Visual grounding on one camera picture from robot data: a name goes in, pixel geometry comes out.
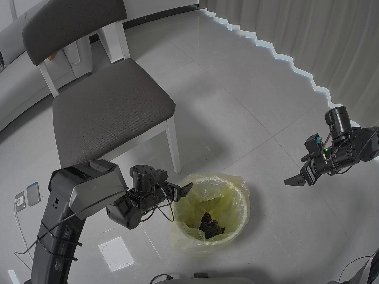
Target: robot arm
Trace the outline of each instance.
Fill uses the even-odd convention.
[[[305,142],[309,153],[301,158],[305,164],[300,174],[284,181],[286,185],[304,186],[306,182],[314,185],[324,173],[340,174],[345,167],[349,167],[349,170],[361,160],[370,161],[379,156],[379,127],[352,128],[346,107],[343,106],[328,111],[325,121],[330,128],[325,143],[331,136],[332,145],[325,148],[318,134],[310,136]]]
[[[65,284],[86,218],[107,208],[109,218],[133,229],[141,217],[165,199],[177,202],[184,187],[167,182],[167,172],[147,165],[130,168],[133,188],[128,190],[118,165],[93,160],[56,170],[38,232],[31,280],[27,284]]]

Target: floor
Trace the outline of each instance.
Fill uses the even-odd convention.
[[[126,30],[132,58],[176,102],[183,170],[174,173],[163,133],[114,160],[128,183],[129,168],[141,163],[167,170],[176,184],[190,173],[242,176],[250,189],[251,214],[241,235],[225,249],[196,258],[171,248],[171,224],[161,214],[127,230],[100,211],[86,221],[70,284],[147,283],[160,273],[185,278],[194,272],[247,277],[256,284],[325,284],[338,280],[350,261],[378,248],[377,161],[360,163],[345,175],[322,176],[312,187],[284,185],[299,173],[307,137],[328,134],[328,102],[289,62],[275,59],[249,36],[228,30],[204,11]],[[110,63],[100,41],[92,48],[96,72]],[[49,96],[0,132],[0,283],[11,283],[8,270],[20,282],[30,278],[12,253],[24,250],[14,196],[39,182],[41,203],[19,213],[30,245],[45,210],[51,172],[58,168]],[[135,263],[111,272],[98,245],[117,237]],[[27,256],[23,259],[31,265]],[[341,280],[364,263],[351,264]]]

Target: gray chair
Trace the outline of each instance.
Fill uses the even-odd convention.
[[[166,131],[174,170],[179,173],[175,103],[133,59],[112,64],[61,94],[48,82],[44,67],[48,56],[109,24],[116,24],[123,56],[129,56],[121,23],[126,17],[123,0],[51,0],[22,33],[30,59],[45,72],[54,95],[61,167],[91,159],[112,160]]]

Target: chair backrest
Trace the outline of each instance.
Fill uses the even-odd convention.
[[[126,17],[123,0],[50,0],[25,26],[23,44],[39,65],[70,43]]]

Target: plastic bag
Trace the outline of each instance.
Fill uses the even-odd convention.
[[[250,216],[249,189],[242,177],[221,173],[188,175],[183,185],[193,182],[185,198],[175,203],[170,243],[176,250],[205,256],[233,241]],[[209,212],[225,232],[210,239],[199,230],[201,217]]]

